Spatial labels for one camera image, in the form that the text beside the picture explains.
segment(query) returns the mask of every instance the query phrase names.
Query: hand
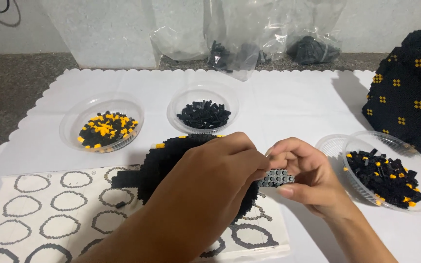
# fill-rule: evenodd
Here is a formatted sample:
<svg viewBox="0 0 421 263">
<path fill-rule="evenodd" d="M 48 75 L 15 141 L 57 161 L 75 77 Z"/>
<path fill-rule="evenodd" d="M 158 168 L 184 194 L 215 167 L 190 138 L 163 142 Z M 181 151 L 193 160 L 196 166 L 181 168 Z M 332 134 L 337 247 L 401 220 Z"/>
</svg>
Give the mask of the hand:
<svg viewBox="0 0 421 263">
<path fill-rule="evenodd" d="M 349 218 L 359 212 L 318 149 L 292 137 L 278 141 L 266 155 L 271 159 L 271 169 L 287 169 L 295 176 L 295 183 L 278 187 L 283 197 L 304 204 L 321 218 Z"/>
<path fill-rule="evenodd" d="M 269 159 L 242 132 L 188 150 L 140 211 L 140 227 L 148 229 L 161 261 L 189 262 L 212 245 L 251 182 L 268 169 Z"/>
</svg>

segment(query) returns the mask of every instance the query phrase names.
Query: right hand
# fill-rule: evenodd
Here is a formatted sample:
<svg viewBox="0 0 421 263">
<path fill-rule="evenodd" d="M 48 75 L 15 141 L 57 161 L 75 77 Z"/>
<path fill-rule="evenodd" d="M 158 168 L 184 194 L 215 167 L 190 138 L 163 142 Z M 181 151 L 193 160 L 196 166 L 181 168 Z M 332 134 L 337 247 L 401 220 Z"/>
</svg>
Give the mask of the right hand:
<svg viewBox="0 0 421 263">
<path fill-rule="evenodd" d="M 325 219 L 351 218 L 358 211 L 327 157 L 307 142 L 295 137 L 278 141 L 266 155 L 271 159 L 271 169 L 286 169 L 295 176 L 295 183 L 278 187 L 283 197 Z"/>
</svg>

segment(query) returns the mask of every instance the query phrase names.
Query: fingernail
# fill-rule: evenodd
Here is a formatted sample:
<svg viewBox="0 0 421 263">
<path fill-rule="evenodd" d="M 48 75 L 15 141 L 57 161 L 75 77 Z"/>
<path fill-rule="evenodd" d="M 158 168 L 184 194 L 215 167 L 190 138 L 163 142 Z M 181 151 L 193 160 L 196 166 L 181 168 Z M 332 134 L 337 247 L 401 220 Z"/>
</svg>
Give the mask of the fingernail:
<svg viewBox="0 0 421 263">
<path fill-rule="evenodd" d="M 269 148 L 269 150 L 266 152 L 266 154 L 264 156 L 267 157 L 272 152 L 273 148 L 274 148 L 273 146 L 271 148 Z"/>
<path fill-rule="evenodd" d="M 293 196 L 293 189 L 289 186 L 279 186 L 277 192 L 285 198 L 291 198 Z"/>
</svg>

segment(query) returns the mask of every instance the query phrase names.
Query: plastic bag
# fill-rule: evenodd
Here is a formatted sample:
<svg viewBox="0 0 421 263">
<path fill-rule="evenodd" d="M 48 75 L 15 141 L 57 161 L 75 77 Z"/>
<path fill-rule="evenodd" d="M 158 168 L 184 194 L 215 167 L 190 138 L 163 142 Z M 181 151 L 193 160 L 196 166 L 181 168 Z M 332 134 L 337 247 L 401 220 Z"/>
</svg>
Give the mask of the plastic bag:
<svg viewBox="0 0 421 263">
<path fill-rule="evenodd" d="M 342 42 L 333 31 L 347 0 L 298 0 L 300 13 L 311 11 L 311 23 L 301 31 L 295 63 L 312 64 L 334 62 L 341 55 Z M 298 17 L 303 19 L 306 13 Z"/>
<path fill-rule="evenodd" d="M 203 33 L 202 0 L 150 0 L 154 25 L 150 37 L 173 60 L 204 59 L 209 50 Z"/>
<path fill-rule="evenodd" d="M 297 28 L 293 20 L 294 7 L 295 0 L 272 0 L 262 8 L 267 20 L 260 40 L 260 63 L 285 57 L 288 41 Z"/>
<path fill-rule="evenodd" d="M 204 36 L 210 50 L 207 65 L 246 81 L 260 58 L 264 12 L 257 0 L 209 0 Z"/>
</svg>

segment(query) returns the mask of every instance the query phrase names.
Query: table surface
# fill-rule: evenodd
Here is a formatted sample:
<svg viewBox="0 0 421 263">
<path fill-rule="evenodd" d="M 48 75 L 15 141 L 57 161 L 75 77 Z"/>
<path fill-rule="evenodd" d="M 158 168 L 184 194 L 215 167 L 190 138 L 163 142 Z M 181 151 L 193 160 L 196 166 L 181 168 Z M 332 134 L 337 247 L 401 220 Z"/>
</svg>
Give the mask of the table surface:
<svg viewBox="0 0 421 263">
<path fill-rule="evenodd" d="M 141 163 L 151 143 L 183 135 L 169 125 L 165 112 L 175 91 L 194 81 L 225 83 L 238 93 L 239 117 L 223 134 L 244 131 L 261 152 L 289 136 L 314 145 L 326 135 L 371 128 L 360 109 L 373 76 L 369 71 L 262 71 L 254 72 L 243 83 L 204 70 L 71 70 L 50 85 L 37 107 L 19 123 L 20 129 L 10 135 L 11 141 L 0 152 L 0 176 Z M 65 112 L 86 96 L 107 90 L 130 92 L 147 102 L 144 126 L 137 139 L 120 151 L 107 154 L 79 152 L 65 146 L 57 131 Z M 421 214 L 356 204 L 400 262 L 421 261 Z M 281 209 L 291 254 L 265 262 L 344 261 L 332 233 L 320 218 L 289 200 L 281 203 Z"/>
<path fill-rule="evenodd" d="M 258 70 L 376 70 L 386 53 L 344 53 L 335 63 L 295 65 L 290 58 L 259 65 Z M 0 55 L 0 145 L 35 106 L 64 69 L 77 68 L 70 53 Z M 207 69 L 204 61 L 177 62 L 163 57 L 160 70 Z"/>
</svg>

